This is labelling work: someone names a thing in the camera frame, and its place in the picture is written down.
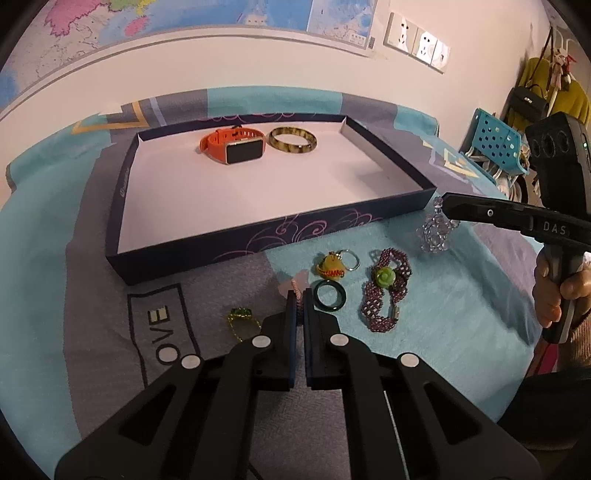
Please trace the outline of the pink knitted sleeve forearm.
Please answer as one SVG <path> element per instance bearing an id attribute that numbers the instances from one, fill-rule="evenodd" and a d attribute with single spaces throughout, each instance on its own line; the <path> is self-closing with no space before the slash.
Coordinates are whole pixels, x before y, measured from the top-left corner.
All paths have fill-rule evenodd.
<path id="1" fill-rule="evenodd" d="M 572 328 L 568 340 L 558 346 L 557 370 L 586 369 L 591 366 L 590 313 Z"/>

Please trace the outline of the person's right hand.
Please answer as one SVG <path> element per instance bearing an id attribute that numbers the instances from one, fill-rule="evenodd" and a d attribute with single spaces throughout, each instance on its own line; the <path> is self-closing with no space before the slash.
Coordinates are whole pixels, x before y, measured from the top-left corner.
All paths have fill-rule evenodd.
<path id="1" fill-rule="evenodd" d="M 534 270 L 535 285 L 532 291 L 536 316 L 543 328 L 549 328 L 560 320 L 563 300 L 575 302 L 573 322 L 584 320 L 590 313 L 591 276 L 590 265 L 565 280 L 561 285 L 554 283 L 549 275 L 549 263 L 544 252 L 537 257 Z"/>

